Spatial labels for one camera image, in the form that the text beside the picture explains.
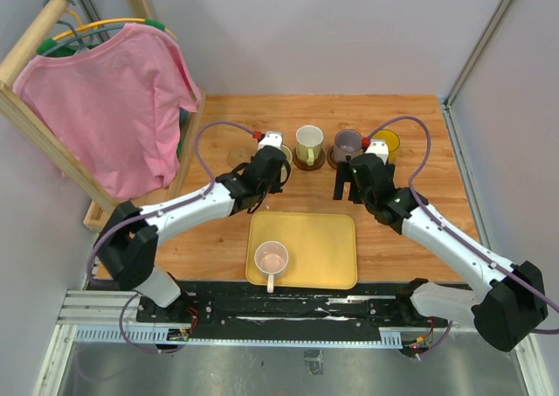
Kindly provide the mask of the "cream mug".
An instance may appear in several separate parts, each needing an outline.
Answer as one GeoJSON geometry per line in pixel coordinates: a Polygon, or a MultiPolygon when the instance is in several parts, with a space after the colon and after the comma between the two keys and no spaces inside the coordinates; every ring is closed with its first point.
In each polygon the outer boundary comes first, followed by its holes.
{"type": "Polygon", "coordinates": [[[285,144],[282,144],[280,147],[281,151],[286,156],[286,165],[283,165],[280,172],[280,182],[286,182],[292,169],[292,162],[293,162],[293,155],[292,151],[289,147],[285,144]]]}

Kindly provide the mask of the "brown coaster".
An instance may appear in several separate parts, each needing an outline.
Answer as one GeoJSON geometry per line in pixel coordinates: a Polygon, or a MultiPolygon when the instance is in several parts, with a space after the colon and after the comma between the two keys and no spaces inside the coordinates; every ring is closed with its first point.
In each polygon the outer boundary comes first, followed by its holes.
{"type": "Polygon", "coordinates": [[[337,169],[339,163],[346,163],[351,155],[343,149],[331,146],[327,152],[327,161],[330,167],[334,170],[337,169]]]}
{"type": "Polygon", "coordinates": [[[326,159],[327,159],[324,149],[321,150],[321,153],[319,154],[318,159],[314,161],[313,165],[308,165],[306,162],[301,161],[297,157],[296,148],[293,148],[292,153],[293,153],[293,164],[298,169],[304,170],[304,171],[318,170],[319,168],[321,168],[323,166],[323,164],[326,162],[326,159]]]}

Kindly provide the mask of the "brown coaster bottom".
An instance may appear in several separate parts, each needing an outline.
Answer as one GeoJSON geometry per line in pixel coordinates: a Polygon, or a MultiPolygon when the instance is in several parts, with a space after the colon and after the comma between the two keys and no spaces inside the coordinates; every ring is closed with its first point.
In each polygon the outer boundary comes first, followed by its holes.
{"type": "Polygon", "coordinates": [[[313,165],[308,165],[306,162],[301,161],[297,157],[296,148],[293,148],[292,153],[293,153],[293,164],[298,169],[304,170],[304,171],[318,170],[319,168],[321,168],[323,166],[323,164],[326,162],[326,159],[327,159],[324,149],[321,150],[321,153],[319,154],[318,159],[314,161],[313,165]]]}

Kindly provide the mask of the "purple mug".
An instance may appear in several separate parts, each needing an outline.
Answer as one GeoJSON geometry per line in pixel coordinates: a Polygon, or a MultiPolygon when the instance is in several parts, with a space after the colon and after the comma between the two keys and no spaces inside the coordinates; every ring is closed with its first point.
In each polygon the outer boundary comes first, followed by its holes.
{"type": "Polygon", "coordinates": [[[346,162],[362,153],[362,135],[353,129],[339,131],[334,140],[333,159],[337,163],[346,162]]]}

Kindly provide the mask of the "woven rattan coaster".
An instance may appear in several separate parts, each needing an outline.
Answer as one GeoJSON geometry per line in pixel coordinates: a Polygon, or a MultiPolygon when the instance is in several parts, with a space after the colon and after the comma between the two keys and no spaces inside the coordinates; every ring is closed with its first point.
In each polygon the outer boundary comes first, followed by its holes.
{"type": "Polygon", "coordinates": [[[253,146],[242,146],[231,149],[226,157],[226,162],[235,168],[242,163],[249,163],[256,153],[256,148],[253,146]]]}

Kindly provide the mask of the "yellow transparent mug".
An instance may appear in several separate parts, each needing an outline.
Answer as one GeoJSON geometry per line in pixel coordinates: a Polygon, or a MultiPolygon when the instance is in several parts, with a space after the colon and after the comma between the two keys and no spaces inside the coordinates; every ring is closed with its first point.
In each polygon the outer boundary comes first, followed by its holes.
{"type": "Polygon", "coordinates": [[[373,138],[376,140],[384,140],[389,150],[389,162],[394,163],[397,156],[397,151],[400,147],[400,139],[398,135],[388,129],[380,129],[377,131],[373,138]]]}

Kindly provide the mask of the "white green-handled mug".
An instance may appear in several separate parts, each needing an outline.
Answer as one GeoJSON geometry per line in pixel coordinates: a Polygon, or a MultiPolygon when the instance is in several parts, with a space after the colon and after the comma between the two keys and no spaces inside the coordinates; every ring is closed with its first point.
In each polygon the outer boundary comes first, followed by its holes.
{"type": "Polygon", "coordinates": [[[317,161],[322,150],[324,135],[318,127],[305,125],[296,132],[296,151],[297,158],[307,166],[313,166],[317,161]]]}

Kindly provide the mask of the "pink mug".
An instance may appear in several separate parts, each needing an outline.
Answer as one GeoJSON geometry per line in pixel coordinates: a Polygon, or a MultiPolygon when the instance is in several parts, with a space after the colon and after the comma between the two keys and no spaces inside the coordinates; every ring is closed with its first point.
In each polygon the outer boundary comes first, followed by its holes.
{"type": "Polygon", "coordinates": [[[289,263],[287,248],[278,241],[266,241],[259,245],[254,262],[258,271],[266,278],[266,291],[274,291],[276,280],[281,277],[289,263]]]}

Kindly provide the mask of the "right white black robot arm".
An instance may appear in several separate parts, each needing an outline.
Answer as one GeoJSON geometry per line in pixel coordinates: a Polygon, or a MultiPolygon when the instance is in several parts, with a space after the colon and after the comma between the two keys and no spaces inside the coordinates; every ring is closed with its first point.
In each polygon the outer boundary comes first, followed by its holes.
{"type": "Polygon", "coordinates": [[[395,166],[364,154],[336,169],[334,198],[350,185],[349,200],[375,220],[438,256],[467,283],[448,288],[416,279],[404,290],[411,317],[434,316],[473,326],[495,349],[509,352],[547,318],[549,299],[541,270],[493,253],[445,219],[413,186],[394,185],[395,166]]]}

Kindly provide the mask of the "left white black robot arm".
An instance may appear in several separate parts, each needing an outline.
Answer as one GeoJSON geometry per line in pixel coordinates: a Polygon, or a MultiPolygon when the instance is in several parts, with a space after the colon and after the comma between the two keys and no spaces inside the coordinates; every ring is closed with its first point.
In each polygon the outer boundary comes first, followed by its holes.
{"type": "Polygon", "coordinates": [[[214,219],[255,212],[268,194],[282,192],[283,170],[290,171],[282,150],[266,145],[248,163],[205,187],[157,205],[118,205],[93,247],[118,289],[135,291],[166,309],[184,292],[155,264],[158,247],[177,235],[214,219]]]}

